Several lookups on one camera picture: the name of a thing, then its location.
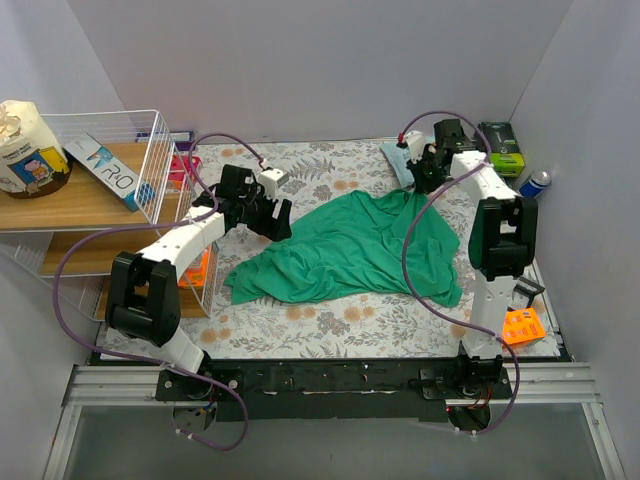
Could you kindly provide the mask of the green garment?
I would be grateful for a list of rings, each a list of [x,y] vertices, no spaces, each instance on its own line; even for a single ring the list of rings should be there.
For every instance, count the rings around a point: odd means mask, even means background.
[[[423,195],[403,190],[339,196],[304,215],[292,235],[227,276],[234,304],[270,296],[319,303],[360,293],[417,291],[444,307],[462,296],[454,258],[460,241]]]

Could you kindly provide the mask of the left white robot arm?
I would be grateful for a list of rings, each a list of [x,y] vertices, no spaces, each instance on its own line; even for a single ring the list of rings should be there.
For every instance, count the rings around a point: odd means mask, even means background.
[[[135,254],[122,252],[112,263],[106,303],[107,325],[159,349],[159,360],[182,370],[178,387],[193,400],[213,386],[201,367],[204,351],[180,328],[179,280],[208,247],[243,224],[273,242],[291,237],[292,202],[276,199],[288,174],[268,168],[225,165],[220,181],[202,192],[182,219],[154,243]]]

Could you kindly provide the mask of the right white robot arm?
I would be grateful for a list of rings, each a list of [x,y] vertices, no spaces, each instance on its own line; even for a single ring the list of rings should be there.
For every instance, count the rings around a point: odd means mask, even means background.
[[[407,168],[420,193],[453,180],[476,204],[468,255],[475,272],[472,314],[461,340],[454,389],[475,397],[496,381],[502,368],[501,334],[510,297],[535,254],[538,206],[505,180],[524,168],[513,129],[505,122],[481,122],[468,138],[453,117],[434,126],[433,142],[406,126],[398,147],[408,151]]]

